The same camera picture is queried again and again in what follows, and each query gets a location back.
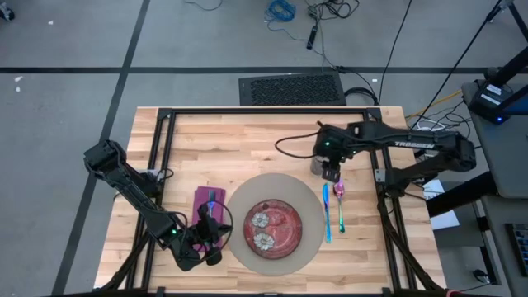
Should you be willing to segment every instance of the blue cable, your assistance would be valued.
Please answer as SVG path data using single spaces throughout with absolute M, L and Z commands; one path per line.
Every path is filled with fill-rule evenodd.
M 268 21 L 291 21 L 295 17 L 295 5 L 289 4 L 286 0 L 273 0 L 266 10 L 266 14 L 271 18 Z

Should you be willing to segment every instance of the black floor stripe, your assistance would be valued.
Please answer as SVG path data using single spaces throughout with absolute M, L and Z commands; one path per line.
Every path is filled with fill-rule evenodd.
M 344 67 L 347 71 L 357 73 L 383 73 L 383 67 Z M 455 74 L 482 74 L 487 67 L 459 67 Z M 320 67 L 128 67 L 128 73 L 134 74 L 234 74 L 234 73 L 316 73 Z M 448 74 L 451 67 L 390 67 L 387 73 L 391 74 Z M 0 73 L 21 74 L 104 74 L 121 73 L 120 67 L 64 67 L 64 68 L 0 68 Z M 528 68 L 521 73 L 527 74 Z
M 138 45 L 139 35 L 141 34 L 141 29 L 143 28 L 145 16 L 147 14 L 147 10 L 149 9 L 149 4 L 150 0 L 143 0 L 143 4 L 139 10 L 138 19 L 135 23 L 132 38 L 130 39 L 129 48 L 126 51 L 123 67 L 120 68 L 120 76 L 117 80 L 117 85 L 115 86 L 114 95 L 112 96 L 110 107 L 108 108 L 108 113 L 106 114 L 105 124 L 103 125 L 99 140 L 110 137 L 110 132 L 117 114 L 117 108 L 119 107 L 121 96 L 123 94 L 123 90 L 125 89 L 126 79 L 129 75 L 130 65 L 132 64 L 132 59 L 134 58 L 135 49 Z M 95 186 L 96 178 L 91 174 L 87 179 L 84 192 L 82 193 L 81 202 L 79 203 L 77 214 L 75 216 L 75 220 L 73 221 L 72 231 L 69 235 L 68 243 L 64 251 L 63 260 L 60 263 L 59 272 L 57 273 L 57 278 L 55 279 L 54 287 L 51 292 L 52 295 L 62 295 L 64 293 L 64 289 L 66 288 L 66 284 L 68 283 L 69 273 L 72 270 L 73 260 L 75 259 L 75 253 L 77 252 L 79 241 L 81 239 L 81 233 L 83 232 L 84 223 L 92 202 Z

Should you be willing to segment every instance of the black metal frame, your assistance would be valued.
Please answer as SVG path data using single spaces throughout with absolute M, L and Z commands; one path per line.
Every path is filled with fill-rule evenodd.
M 160 136 L 162 133 L 162 125 L 163 125 L 163 121 L 167 118 L 169 119 L 169 123 L 167 127 L 167 137 L 165 139 L 162 166 L 160 170 L 168 169 L 168 159 L 170 157 L 170 150 L 172 146 L 172 136 L 174 135 L 174 127 L 176 125 L 177 115 L 180 115 L 180 114 L 350 114 L 350 115 L 361 115 L 363 116 L 364 120 L 382 121 L 381 112 L 379 108 L 353 108 L 353 107 L 351 108 L 240 107 L 240 108 L 182 108 L 182 109 L 160 108 L 157 114 L 156 127 L 154 129 L 154 136 L 153 136 L 153 143 L 152 143 L 152 148 L 150 151 L 150 156 L 148 159 L 148 169 L 154 169 L 155 167 L 156 158 L 158 156 L 159 142 L 161 138 Z M 384 158 L 384 167 L 391 168 L 392 165 L 390 162 L 390 156 L 389 156 L 388 149 L 383 149 L 382 153 L 383 153 L 383 158 Z M 373 178 L 375 180 L 375 189 L 376 189 L 376 194 L 378 196 L 378 201 L 379 203 L 383 203 L 384 205 L 385 192 L 384 192 L 383 184 L 377 182 L 374 177 L 375 169 L 380 168 L 379 163 L 378 163 L 378 158 L 375 152 L 370 153 L 370 161 L 372 164 L 372 172 L 373 172 Z M 162 204 L 163 192 L 159 196 L 159 198 L 156 199 L 155 202 L 157 205 Z M 405 245 L 407 246 L 408 245 L 407 235 L 406 235 L 405 226 L 403 223 L 402 211 L 401 211 L 400 204 L 397 198 L 393 199 L 393 207 L 394 207 L 394 216 L 396 219 L 395 221 L 396 221 L 396 225 L 397 225 L 396 227 L 397 227 L 398 233 L 400 234 L 400 237 L 402 238 Z M 382 216 L 388 215 L 386 207 L 381 208 L 380 212 L 381 211 L 383 211 L 384 213 L 380 215 Z M 134 234 L 134 246 L 138 244 L 143 231 L 144 231 L 144 220 L 140 216 L 138 217 L 138 222 L 137 222 L 136 230 Z M 398 264 L 396 262 L 396 255 L 394 253 L 394 245 L 385 232 L 384 232 L 384 240 L 385 240 L 385 247 L 387 251 L 387 258 L 388 258 L 388 263 L 389 263 L 391 281 L 393 283 L 393 289 L 399 290 L 401 289 L 401 284 L 400 284 L 399 275 L 398 275 Z M 139 287 L 139 290 L 142 290 L 142 291 L 147 291 L 149 289 L 150 273 L 151 273 L 152 265 L 153 265 L 153 252 L 154 252 L 154 240 L 151 239 L 148 243 L 147 257 L 144 263 L 144 271 L 143 271 L 143 276 L 141 280 L 141 286 Z M 128 273 L 128 276 L 125 282 L 126 290 L 134 289 L 134 279 L 135 279 L 136 269 L 137 269 L 137 263 L 135 263 L 131 267 Z M 408 276 L 409 289 L 416 290 L 417 284 L 416 284 L 413 271 L 406 262 L 405 262 L 405 270 Z M 374 295 L 353 294 L 353 295 L 381 296 L 380 294 L 374 294 Z

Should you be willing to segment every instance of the iridescent knife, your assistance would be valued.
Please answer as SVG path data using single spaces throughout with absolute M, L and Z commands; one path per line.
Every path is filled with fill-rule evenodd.
M 324 184 L 323 186 L 323 201 L 324 201 L 324 212 L 327 215 L 327 243 L 332 242 L 332 230 L 330 229 L 330 213 L 328 211 L 328 184 Z
M 337 196 L 337 202 L 339 203 L 339 233 L 345 233 L 345 222 L 343 220 L 343 209 L 341 207 L 341 198 L 345 195 L 345 186 L 343 180 L 340 178 L 339 182 L 333 185 L 333 193 Z

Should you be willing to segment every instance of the wooden table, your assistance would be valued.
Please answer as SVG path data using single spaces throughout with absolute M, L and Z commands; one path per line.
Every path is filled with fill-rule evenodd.
M 406 126 L 401 107 L 380 108 L 386 124 Z M 128 163 L 135 168 L 147 167 L 157 113 L 157 107 L 140 107 L 136 112 L 127 150 Z M 324 180 L 310 172 L 310 160 L 290 158 L 274 148 L 277 139 L 313 133 L 318 129 L 317 120 L 345 127 L 346 123 L 363 119 L 360 115 L 328 114 L 178 115 L 169 158 L 169 168 L 175 174 L 167 180 L 163 207 L 181 211 L 191 219 L 194 191 L 198 186 L 224 188 L 227 203 L 242 183 L 265 172 L 283 172 L 296 177 L 322 200 Z M 162 139 L 165 139 L 166 131 L 167 127 L 163 127 Z M 281 147 L 292 153 L 310 155 L 313 144 L 314 138 L 297 139 L 284 142 Z M 162 151 L 163 141 L 158 155 Z M 406 167 L 415 162 L 411 149 L 391 148 L 389 151 L 394 167 Z M 160 162 L 161 158 L 158 158 L 157 167 Z M 168 292 L 192 293 L 379 293 L 382 287 L 391 287 L 369 154 L 359 153 L 347 161 L 342 166 L 342 176 L 346 188 L 342 202 L 346 233 L 338 232 L 337 201 L 331 200 L 333 243 L 323 242 L 317 256 L 303 269 L 287 276 L 261 276 L 243 266 L 229 251 L 228 245 L 223 250 L 224 260 L 220 264 L 201 264 L 183 272 L 169 251 L 163 252 L 157 247 L 149 290 L 165 286 Z M 408 191 L 422 194 L 417 187 L 410 187 Z M 445 286 L 425 202 L 410 196 L 402 197 L 400 201 L 412 253 L 433 280 Z M 95 286 L 104 285 L 126 259 L 137 218 L 134 208 L 118 196 Z M 405 269 L 399 253 L 397 258 L 402 286 L 406 287 Z M 140 283 L 143 263 L 144 256 L 139 259 L 136 285 Z

